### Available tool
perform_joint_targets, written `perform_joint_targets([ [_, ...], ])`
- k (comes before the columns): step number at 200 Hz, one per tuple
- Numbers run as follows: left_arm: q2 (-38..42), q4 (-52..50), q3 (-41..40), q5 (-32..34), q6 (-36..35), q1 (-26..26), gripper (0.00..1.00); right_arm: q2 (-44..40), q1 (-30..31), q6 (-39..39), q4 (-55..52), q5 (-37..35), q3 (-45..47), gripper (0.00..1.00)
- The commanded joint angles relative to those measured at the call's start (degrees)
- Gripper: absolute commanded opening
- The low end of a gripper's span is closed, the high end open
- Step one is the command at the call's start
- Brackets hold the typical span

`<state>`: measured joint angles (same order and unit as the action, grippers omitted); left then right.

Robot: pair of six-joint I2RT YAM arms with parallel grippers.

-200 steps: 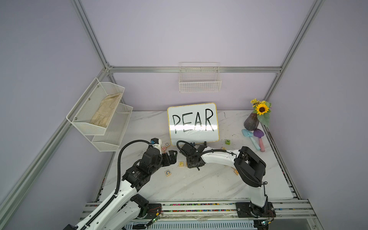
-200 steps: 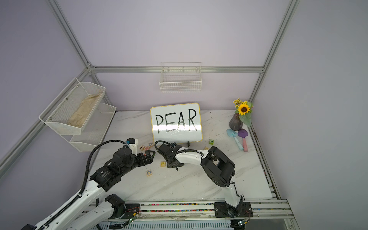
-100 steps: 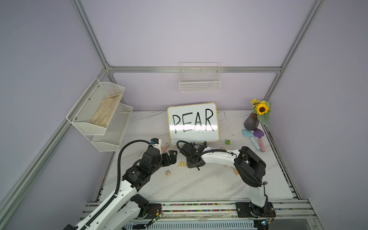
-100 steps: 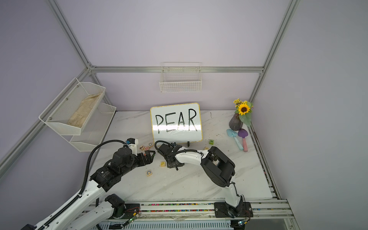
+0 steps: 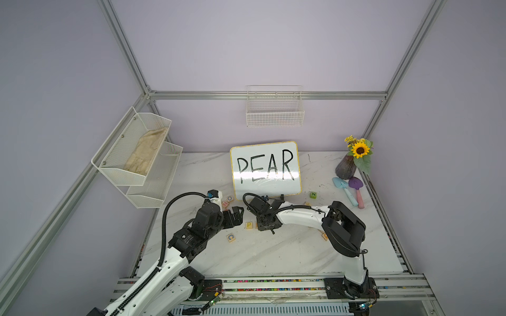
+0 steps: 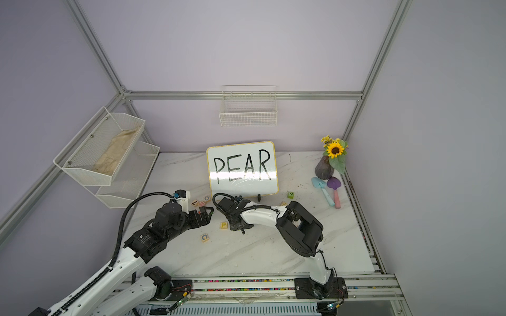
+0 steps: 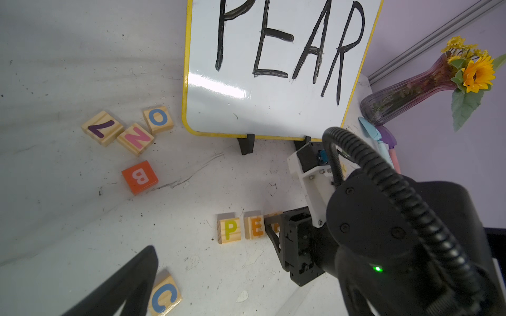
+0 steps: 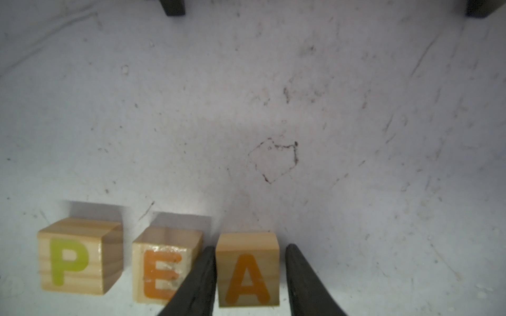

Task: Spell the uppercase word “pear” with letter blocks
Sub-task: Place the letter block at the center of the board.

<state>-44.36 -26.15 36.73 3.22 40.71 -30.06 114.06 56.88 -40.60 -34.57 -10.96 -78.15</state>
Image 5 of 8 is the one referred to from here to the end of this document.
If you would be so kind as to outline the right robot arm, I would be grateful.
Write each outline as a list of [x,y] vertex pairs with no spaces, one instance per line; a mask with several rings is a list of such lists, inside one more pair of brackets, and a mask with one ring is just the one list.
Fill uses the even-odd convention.
[[300,225],[323,231],[334,250],[343,256],[345,280],[356,286],[365,283],[368,270],[364,263],[366,250],[365,223],[340,201],[314,207],[291,204],[285,200],[269,202],[266,197],[245,194],[246,209],[257,219],[258,227],[273,232],[283,225]]

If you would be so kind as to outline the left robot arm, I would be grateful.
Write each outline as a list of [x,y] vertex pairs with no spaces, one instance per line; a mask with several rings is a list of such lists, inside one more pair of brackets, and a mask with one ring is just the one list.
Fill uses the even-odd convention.
[[[204,199],[196,217],[187,221],[171,239],[167,238],[167,217],[170,207],[187,196]],[[162,248],[157,263],[141,276],[128,291],[105,309],[93,308],[88,315],[161,315],[189,298],[204,276],[190,266],[202,253],[208,241],[224,229],[242,225],[245,210],[234,206],[223,210],[221,192],[210,190],[186,192],[174,197],[162,215]]]

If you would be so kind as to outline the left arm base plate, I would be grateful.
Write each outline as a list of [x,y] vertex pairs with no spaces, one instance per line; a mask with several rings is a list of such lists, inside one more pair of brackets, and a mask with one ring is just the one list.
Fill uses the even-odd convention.
[[193,287],[187,301],[210,301],[222,292],[223,281],[221,279],[206,279],[198,287]]

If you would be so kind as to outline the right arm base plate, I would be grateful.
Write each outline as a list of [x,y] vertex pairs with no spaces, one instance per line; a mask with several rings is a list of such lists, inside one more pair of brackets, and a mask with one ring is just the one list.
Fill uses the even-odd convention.
[[373,278],[366,277],[362,284],[346,278],[326,278],[324,288],[328,299],[378,299],[379,291]]

